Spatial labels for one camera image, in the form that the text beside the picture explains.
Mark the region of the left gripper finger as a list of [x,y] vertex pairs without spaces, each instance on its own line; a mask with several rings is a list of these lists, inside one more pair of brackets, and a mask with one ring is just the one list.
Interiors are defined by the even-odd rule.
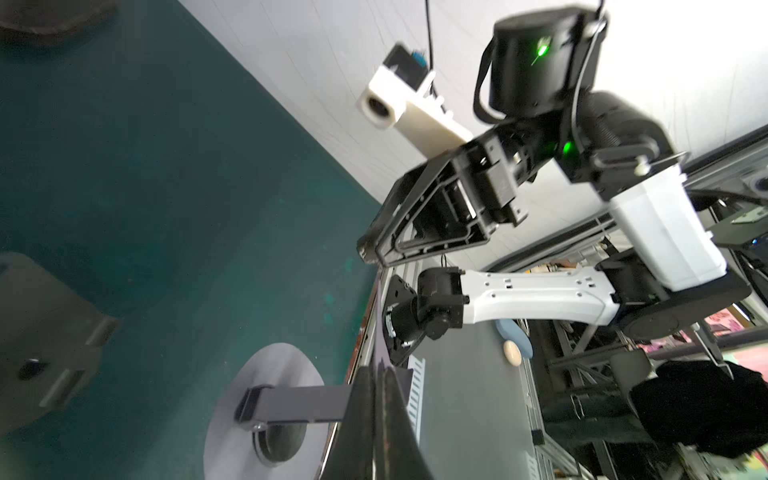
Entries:
[[323,479],[431,479],[394,367],[358,371]]

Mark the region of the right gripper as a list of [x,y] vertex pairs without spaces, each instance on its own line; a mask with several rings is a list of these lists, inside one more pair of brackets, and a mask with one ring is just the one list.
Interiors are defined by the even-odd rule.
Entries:
[[396,180],[357,251],[390,267],[484,245],[489,224],[519,226],[521,187],[553,159],[558,144],[531,129],[492,128]]

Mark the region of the purple phone stand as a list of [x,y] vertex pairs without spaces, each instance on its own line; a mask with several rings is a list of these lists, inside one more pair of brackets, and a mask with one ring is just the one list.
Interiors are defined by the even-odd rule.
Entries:
[[256,352],[218,400],[205,438],[206,479],[317,479],[331,425],[352,386],[327,385],[288,343]]

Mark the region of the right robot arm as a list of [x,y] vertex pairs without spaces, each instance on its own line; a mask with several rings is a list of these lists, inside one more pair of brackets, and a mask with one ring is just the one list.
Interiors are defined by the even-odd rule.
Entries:
[[[664,129],[593,87],[609,19],[567,6],[499,20],[483,51],[469,132],[434,93],[426,59],[396,44],[359,99],[381,129],[425,158],[400,177],[357,243],[380,268],[376,363],[401,366],[425,339],[486,321],[563,320],[647,342],[749,296],[699,220],[684,154]],[[520,196],[548,163],[588,186],[603,210],[516,253],[509,267],[391,269],[487,244],[527,217]]]

